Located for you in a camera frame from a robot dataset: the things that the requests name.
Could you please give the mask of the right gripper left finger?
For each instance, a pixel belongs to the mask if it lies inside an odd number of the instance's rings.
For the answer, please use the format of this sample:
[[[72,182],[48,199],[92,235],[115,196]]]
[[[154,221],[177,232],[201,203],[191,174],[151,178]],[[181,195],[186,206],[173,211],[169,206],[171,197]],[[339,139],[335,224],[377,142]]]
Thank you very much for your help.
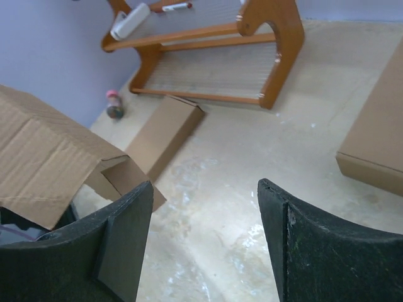
[[[35,241],[1,246],[1,301],[135,301],[154,201],[149,181]]]

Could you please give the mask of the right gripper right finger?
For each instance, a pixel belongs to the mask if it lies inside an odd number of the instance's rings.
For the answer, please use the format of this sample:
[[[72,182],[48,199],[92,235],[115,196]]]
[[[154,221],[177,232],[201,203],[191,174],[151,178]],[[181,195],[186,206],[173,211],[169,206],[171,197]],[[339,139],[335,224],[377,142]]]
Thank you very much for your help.
[[[268,179],[258,203],[280,301],[402,301],[402,235],[368,228]]]

